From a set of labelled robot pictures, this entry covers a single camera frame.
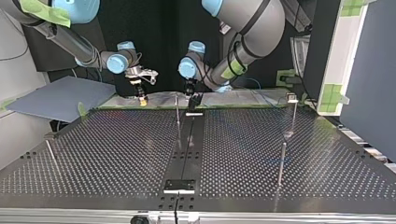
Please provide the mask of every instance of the black wall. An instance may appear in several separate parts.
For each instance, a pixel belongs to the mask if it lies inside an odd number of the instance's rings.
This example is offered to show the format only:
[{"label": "black wall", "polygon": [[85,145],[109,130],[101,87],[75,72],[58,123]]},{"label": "black wall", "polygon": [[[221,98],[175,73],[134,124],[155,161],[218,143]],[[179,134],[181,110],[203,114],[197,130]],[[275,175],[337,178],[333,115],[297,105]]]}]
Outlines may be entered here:
[{"label": "black wall", "polygon": [[[155,86],[147,85],[149,92],[183,91],[177,67],[192,40],[206,43],[212,64],[219,61],[219,21],[202,8],[201,0],[102,1],[98,17],[107,49],[132,40],[143,52],[141,63],[160,73]],[[115,76],[115,84],[120,95],[134,94],[123,76]]]}]

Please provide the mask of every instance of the metal rod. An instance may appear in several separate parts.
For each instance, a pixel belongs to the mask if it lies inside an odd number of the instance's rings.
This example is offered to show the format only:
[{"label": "metal rod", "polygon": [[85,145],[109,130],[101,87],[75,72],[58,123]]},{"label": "metal rod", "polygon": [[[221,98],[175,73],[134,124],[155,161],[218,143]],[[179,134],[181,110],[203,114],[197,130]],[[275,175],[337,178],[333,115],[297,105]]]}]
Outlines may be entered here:
[{"label": "metal rod", "polygon": [[177,113],[177,126],[178,128],[180,128],[180,113],[178,112],[178,96],[176,93],[176,97],[175,97],[175,104],[176,104],[176,113]]},{"label": "metal rod", "polygon": [[293,123],[291,124],[291,131],[294,132],[294,124],[296,121],[296,114],[297,114],[297,105],[298,103],[294,104],[294,112],[293,112]]},{"label": "metal rod", "polygon": [[53,160],[56,160],[55,154],[53,154],[52,147],[50,146],[50,140],[46,140],[47,148],[49,149],[49,154]]},{"label": "metal rod", "polygon": [[283,143],[282,144],[282,152],[281,152],[281,156],[280,156],[280,168],[279,168],[279,178],[277,180],[277,184],[279,186],[282,186],[282,176],[283,176],[283,167],[285,165],[285,157],[286,157],[286,147],[287,147],[287,143]]}]

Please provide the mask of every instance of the metal plate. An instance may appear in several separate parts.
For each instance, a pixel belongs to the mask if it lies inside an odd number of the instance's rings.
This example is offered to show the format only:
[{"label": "metal plate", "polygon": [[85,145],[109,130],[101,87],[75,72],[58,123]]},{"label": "metal plate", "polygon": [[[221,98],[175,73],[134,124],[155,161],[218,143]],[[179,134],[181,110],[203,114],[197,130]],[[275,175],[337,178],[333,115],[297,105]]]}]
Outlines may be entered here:
[{"label": "metal plate", "polygon": [[[197,172],[194,162],[187,164],[183,176],[199,180],[200,191],[190,203],[193,210],[396,212],[396,178],[390,170],[310,111],[299,109],[293,126],[292,112],[293,108],[206,111],[203,131],[191,137],[204,138],[202,169]],[[287,132],[293,134],[284,137]]]},{"label": "metal plate", "polygon": [[[392,171],[326,119],[299,109],[292,125],[292,114],[206,110],[179,131],[171,110],[96,111],[51,143],[56,161],[40,147],[2,170],[0,207],[396,213]],[[164,195],[164,182],[179,177],[195,180],[196,193]]]},{"label": "metal plate", "polygon": [[4,171],[0,206],[158,209],[177,139],[172,110],[94,112],[51,143],[56,161],[41,149]]}]

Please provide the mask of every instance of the white panel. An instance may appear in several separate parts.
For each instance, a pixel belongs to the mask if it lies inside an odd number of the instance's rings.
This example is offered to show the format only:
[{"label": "white panel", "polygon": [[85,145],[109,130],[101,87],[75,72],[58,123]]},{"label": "white panel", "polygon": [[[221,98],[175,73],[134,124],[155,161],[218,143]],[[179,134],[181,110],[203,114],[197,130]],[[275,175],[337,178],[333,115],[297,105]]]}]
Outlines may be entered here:
[{"label": "white panel", "polygon": [[[1,61],[22,54],[27,43],[4,16],[0,16],[0,33],[1,104],[46,85],[46,81],[43,74],[35,70],[30,52],[18,59]],[[36,147],[48,132],[47,119],[0,111],[0,169]]]},{"label": "white panel", "polygon": [[38,146],[50,132],[48,119],[18,113],[0,119],[0,170]]},{"label": "white panel", "polygon": [[[27,43],[4,17],[0,17],[0,60],[18,56],[24,52]],[[0,61],[0,102],[21,93],[35,90],[46,84],[42,73],[35,70],[30,52],[24,56]]]},{"label": "white panel", "polygon": [[[368,6],[362,8],[360,16],[338,18],[322,90],[326,84],[339,84],[343,85],[341,93],[346,94],[367,8]],[[335,113],[320,112],[319,114],[323,116],[339,116],[342,108],[343,105],[340,104],[337,106]]]}]

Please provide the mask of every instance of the wire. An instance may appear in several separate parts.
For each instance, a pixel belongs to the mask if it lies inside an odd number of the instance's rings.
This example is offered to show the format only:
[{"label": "wire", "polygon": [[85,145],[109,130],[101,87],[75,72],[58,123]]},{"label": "wire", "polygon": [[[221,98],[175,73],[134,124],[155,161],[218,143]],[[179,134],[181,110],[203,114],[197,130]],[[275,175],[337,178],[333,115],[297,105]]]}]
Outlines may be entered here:
[{"label": "wire", "polygon": [[252,77],[249,77],[249,78],[247,78],[247,80],[251,80],[251,81],[256,82],[257,85],[259,86],[259,90],[262,89],[262,84],[260,84],[260,82],[259,82],[257,79],[254,79],[254,78],[252,78]]},{"label": "wire", "polygon": [[14,60],[14,59],[19,59],[20,57],[25,55],[28,50],[29,50],[29,46],[27,46],[27,44],[26,44],[26,49],[25,49],[25,51],[22,54],[20,54],[18,56],[15,56],[15,57],[12,57],[12,58],[0,59],[0,62],[5,62],[5,61],[11,61],[11,60]]},{"label": "wire", "polygon": [[101,72],[101,71],[99,71],[99,69],[98,69],[98,68],[96,68],[96,73],[97,73],[97,74],[98,74],[98,76],[99,76],[99,80],[100,80],[100,82],[103,82],[102,72]]},{"label": "wire", "polygon": [[76,71],[74,70],[74,68],[72,68],[72,72],[75,75],[75,77],[77,77]]}]

